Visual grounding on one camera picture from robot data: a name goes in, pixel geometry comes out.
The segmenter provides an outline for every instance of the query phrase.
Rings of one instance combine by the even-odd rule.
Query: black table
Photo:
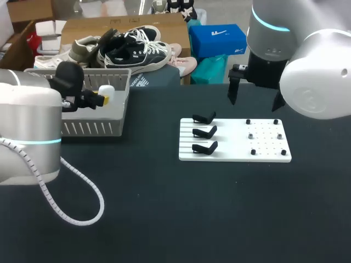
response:
[[[224,85],[131,92],[113,144],[64,144],[62,156],[102,191],[93,226],[62,221],[38,186],[0,188],[1,262],[351,262],[351,119],[319,121],[274,90],[243,85],[231,106]],[[280,118],[292,162],[178,159],[179,121]],[[48,184],[73,218],[98,210],[92,190],[62,169]]]

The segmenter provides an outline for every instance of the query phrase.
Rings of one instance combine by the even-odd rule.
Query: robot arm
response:
[[[288,103],[317,119],[351,115],[349,1],[253,0],[248,66],[234,65],[229,97],[240,78],[278,89],[273,111]]]

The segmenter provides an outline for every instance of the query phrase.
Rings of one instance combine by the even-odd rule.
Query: shoe pile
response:
[[[97,62],[105,68],[131,68],[132,75],[162,68],[172,56],[155,26],[142,26],[112,37],[101,46]]]
[[[71,61],[83,68],[130,68],[132,75],[155,71],[165,64],[176,67],[181,77],[193,72],[196,59],[178,58],[182,47],[160,39],[161,32],[155,26],[137,27],[123,34],[111,29],[102,37],[75,40],[62,54],[35,57],[34,68],[57,68],[61,62]]]
[[[186,22],[197,19],[194,0],[153,0],[151,12],[153,14],[181,12]]]

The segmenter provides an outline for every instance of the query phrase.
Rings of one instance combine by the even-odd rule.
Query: teal bag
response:
[[[192,84],[221,84],[223,83],[228,56],[219,55],[204,59],[191,74]]]

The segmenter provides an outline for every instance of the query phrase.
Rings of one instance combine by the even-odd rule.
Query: black peg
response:
[[[214,136],[216,131],[217,131],[217,126],[213,126],[212,129],[210,130],[210,132],[208,132],[208,133],[203,131],[203,130],[193,129],[193,135],[194,135],[194,137],[196,135],[197,137],[209,140]]]
[[[211,155],[217,149],[217,147],[218,147],[218,142],[215,141],[210,148],[207,148],[198,144],[193,144],[192,150],[194,151],[194,153],[203,153],[204,155]]]
[[[211,122],[213,121],[213,119],[216,117],[216,112],[212,112],[212,114],[206,118],[206,117],[202,117],[200,115],[193,115],[193,120],[194,122],[197,121],[198,123],[203,123],[203,124],[211,124]]]

